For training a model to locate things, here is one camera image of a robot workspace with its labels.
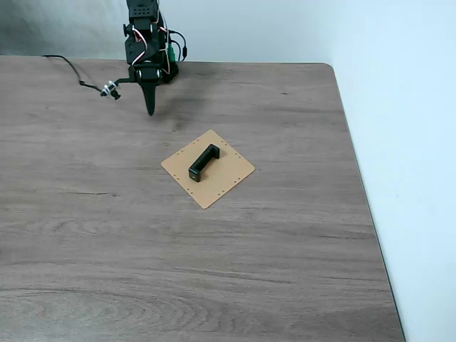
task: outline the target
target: black cable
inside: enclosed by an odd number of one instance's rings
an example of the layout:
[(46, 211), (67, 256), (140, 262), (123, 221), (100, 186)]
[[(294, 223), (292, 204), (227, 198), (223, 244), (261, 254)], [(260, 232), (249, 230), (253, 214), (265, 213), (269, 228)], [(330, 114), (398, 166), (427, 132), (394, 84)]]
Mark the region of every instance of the black cable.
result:
[(75, 74), (78, 76), (78, 82), (79, 82), (80, 86), (91, 88), (91, 89), (95, 89), (96, 91), (101, 93), (102, 90), (99, 87), (97, 87), (96, 85), (87, 84), (85, 81), (83, 81), (81, 79), (81, 75), (76, 70), (75, 66), (68, 59), (66, 59), (66, 57), (61, 56), (61, 55), (43, 55), (43, 57), (47, 57), (47, 58), (62, 58), (66, 63), (68, 63), (68, 65), (73, 69)]
[(180, 32), (177, 32), (177, 31), (173, 31), (173, 30), (170, 30), (170, 33), (176, 33), (178, 34), (179, 36), (181, 36), (181, 38), (183, 39), (184, 41), (184, 48), (182, 49), (182, 57), (183, 57), (183, 61), (185, 61), (185, 58), (187, 57), (187, 40), (185, 39), (184, 35)]
[(180, 56), (182, 54), (182, 49), (180, 48), (180, 44), (178, 42), (176, 42), (175, 40), (171, 39), (171, 43), (174, 43), (177, 45), (177, 47), (179, 48), (179, 58), (177, 59), (177, 61), (180, 61)]

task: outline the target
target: tan square board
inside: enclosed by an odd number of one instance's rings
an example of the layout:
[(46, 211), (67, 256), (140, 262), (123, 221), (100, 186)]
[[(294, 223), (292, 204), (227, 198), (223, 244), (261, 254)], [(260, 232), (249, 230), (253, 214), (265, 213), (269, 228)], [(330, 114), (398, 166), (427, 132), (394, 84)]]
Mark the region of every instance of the tan square board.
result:
[[(212, 158), (201, 172), (201, 181), (195, 182), (190, 179), (188, 169), (210, 144), (220, 149), (220, 158)], [(255, 170), (255, 166), (213, 130), (208, 130), (163, 160), (162, 166), (203, 209), (208, 208)]]

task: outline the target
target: robotic arm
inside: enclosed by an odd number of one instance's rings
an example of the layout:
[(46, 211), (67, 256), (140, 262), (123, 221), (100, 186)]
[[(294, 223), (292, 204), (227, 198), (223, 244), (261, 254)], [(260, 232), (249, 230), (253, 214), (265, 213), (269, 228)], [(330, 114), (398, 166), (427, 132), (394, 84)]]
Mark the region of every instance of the robotic arm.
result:
[[(120, 97), (117, 92), (119, 84), (138, 83), (144, 94), (147, 112), (152, 116), (155, 111), (155, 88), (171, 82), (179, 73), (170, 34), (181, 34), (167, 28), (158, 0), (127, 0), (127, 5), (130, 20), (128, 25), (124, 24), (123, 32), (127, 37), (125, 52), (130, 65), (129, 77), (110, 81), (100, 95), (111, 95), (117, 100)], [(184, 59), (187, 56), (186, 44), (182, 56)]]

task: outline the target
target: white wall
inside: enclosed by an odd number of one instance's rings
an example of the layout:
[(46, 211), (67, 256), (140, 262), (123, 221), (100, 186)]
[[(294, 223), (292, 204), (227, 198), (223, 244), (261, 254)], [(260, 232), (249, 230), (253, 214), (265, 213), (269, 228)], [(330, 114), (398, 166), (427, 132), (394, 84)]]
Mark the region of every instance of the white wall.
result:
[[(21, 16), (32, 29), (18, 38), (0, 13), (0, 53), (124, 58), (124, 0), (3, 1), (41, 10)], [(456, 341), (456, 2), (267, 4), (162, 0), (162, 10), (190, 60), (334, 67), (408, 341)]]
[(456, 3), (347, 1), (330, 61), (409, 341), (456, 341)]

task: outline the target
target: wooden table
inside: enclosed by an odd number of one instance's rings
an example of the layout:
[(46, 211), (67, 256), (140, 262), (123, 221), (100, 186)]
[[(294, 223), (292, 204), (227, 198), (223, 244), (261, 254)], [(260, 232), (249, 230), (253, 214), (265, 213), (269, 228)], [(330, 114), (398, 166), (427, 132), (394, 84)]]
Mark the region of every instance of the wooden table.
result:
[[(181, 69), (150, 118), (0, 57), (0, 341), (402, 341), (331, 68)], [(257, 169), (203, 210), (160, 162), (209, 129)]]

